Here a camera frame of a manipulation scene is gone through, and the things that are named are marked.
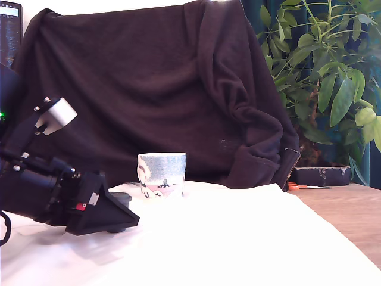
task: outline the teal curtain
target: teal curtain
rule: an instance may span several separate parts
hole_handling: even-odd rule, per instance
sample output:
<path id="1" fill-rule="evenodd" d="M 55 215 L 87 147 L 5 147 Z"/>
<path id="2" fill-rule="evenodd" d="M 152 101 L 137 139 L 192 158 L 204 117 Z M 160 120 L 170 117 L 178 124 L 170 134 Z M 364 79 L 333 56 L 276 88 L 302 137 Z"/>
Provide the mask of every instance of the teal curtain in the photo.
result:
<path id="1" fill-rule="evenodd" d="M 266 27 L 260 20 L 260 8 L 264 5 L 271 15 L 271 19 L 276 21 L 276 16 L 280 4 L 284 2 L 284 0 L 241 0 L 241 3 L 245 9 L 246 16 L 253 26 L 256 34 L 260 32 L 265 32 Z M 317 3 L 317 2 L 326 2 L 326 0 L 307 0 L 307 3 Z M 327 7 L 325 5 L 311 5 L 310 9 L 314 15 L 319 15 L 321 13 L 326 13 Z M 309 15 L 305 7 L 302 7 L 301 10 L 296 10 L 292 12 L 294 17 L 296 18 L 298 24 L 303 24 L 308 22 Z M 290 43 L 290 47 L 295 47 L 298 44 L 298 39 L 301 35 L 307 33 L 308 26 L 296 27 L 291 30 L 292 42 Z M 364 158 L 361 162 L 361 173 L 364 179 L 369 183 L 370 182 L 370 147 L 368 146 L 364 153 Z"/>

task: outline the dark brown blanket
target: dark brown blanket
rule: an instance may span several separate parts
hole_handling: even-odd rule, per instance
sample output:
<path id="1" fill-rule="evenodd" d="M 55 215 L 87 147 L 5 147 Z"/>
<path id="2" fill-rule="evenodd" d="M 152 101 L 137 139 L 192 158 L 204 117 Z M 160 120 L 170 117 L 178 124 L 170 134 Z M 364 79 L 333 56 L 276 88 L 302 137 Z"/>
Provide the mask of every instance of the dark brown blanket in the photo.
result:
<path id="1" fill-rule="evenodd" d="M 284 186 L 299 157 L 287 117 L 239 0 L 31 21 L 13 69 L 29 93 L 78 112 L 30 153 L 137 181 L 136 155 L 186 152 L 186 179 L 232 188 Z"/>

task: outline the black cable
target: black cable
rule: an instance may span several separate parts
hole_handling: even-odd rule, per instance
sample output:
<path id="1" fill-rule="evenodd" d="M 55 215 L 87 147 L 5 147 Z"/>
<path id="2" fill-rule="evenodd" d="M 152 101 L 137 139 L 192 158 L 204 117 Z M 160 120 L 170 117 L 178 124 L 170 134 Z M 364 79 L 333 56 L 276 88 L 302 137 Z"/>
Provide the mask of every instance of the black cable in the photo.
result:
<path id="1" fill-rule="evenodd" d="M 11 236 L 11 220 L 3 211 L 0 211 L 0 214 L 4 218 L 5 226 L 7 227 L 7 231 L 5 232 L 4 238 L 0 240 L 0 247 L 1 247 L 5 243 L 7 243 L 7 241 L 9 240 Z"/>

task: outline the cup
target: cup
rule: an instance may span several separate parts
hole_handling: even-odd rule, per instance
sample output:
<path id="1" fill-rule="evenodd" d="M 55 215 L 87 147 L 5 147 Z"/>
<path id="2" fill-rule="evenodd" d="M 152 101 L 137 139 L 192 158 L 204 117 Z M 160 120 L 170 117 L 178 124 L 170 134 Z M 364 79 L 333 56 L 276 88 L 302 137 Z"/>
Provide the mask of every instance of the cup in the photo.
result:
<path id="1" fill-rule="evenodd" d="M 185 153 L 138 155 L 138 178 L 146 198 L 182 197 Z"/>

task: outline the wooden table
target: wooden table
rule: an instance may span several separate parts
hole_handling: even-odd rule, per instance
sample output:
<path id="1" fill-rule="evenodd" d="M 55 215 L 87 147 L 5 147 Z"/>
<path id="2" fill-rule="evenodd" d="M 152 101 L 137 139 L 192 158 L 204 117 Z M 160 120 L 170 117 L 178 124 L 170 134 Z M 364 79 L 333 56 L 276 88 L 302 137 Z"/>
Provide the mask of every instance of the wooden table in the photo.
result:
<path id="1" fill-rule="evenodd" d="M 357 184 L 290 191 L 381 269 L 381 191 Z"/>

